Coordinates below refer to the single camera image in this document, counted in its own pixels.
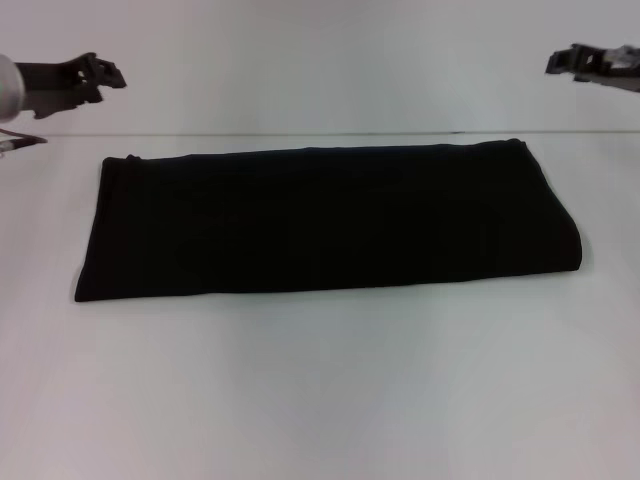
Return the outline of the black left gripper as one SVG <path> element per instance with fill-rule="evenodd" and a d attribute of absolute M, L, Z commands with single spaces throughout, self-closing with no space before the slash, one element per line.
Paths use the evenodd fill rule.
<path fill-rule="evenodd" d="M 62 63 L 18 63 L 25 95 L 22 111 L 35 119 L 99 103 L 99 86 L 123 89 L 127 83 L 114 63 L 87 53 Z"/>

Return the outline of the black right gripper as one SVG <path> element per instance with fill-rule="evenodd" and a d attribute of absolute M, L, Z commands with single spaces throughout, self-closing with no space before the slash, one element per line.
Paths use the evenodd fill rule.
<path fill-rule="evenodd" d="M 600 49 L 575 44 L 554 52 L 547 63 L 546 74 L 574 75 L 574 80 L 639 92 L 639 48 L 623 45 Z"/>

